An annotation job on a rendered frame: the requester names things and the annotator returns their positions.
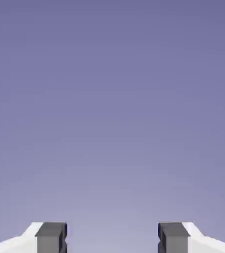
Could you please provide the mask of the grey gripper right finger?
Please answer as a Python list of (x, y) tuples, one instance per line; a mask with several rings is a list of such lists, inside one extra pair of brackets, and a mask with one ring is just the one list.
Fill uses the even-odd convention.
[(225, 242), (205, 236), (193, 222), (160, 222), (157, 253), (225, 253)]

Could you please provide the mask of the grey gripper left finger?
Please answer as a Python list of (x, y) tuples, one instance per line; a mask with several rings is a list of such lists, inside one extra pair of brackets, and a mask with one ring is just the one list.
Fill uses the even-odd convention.
[(65, 222), (32, 222), (25, 232), (0, 242), (0, 253), (68, 253)]

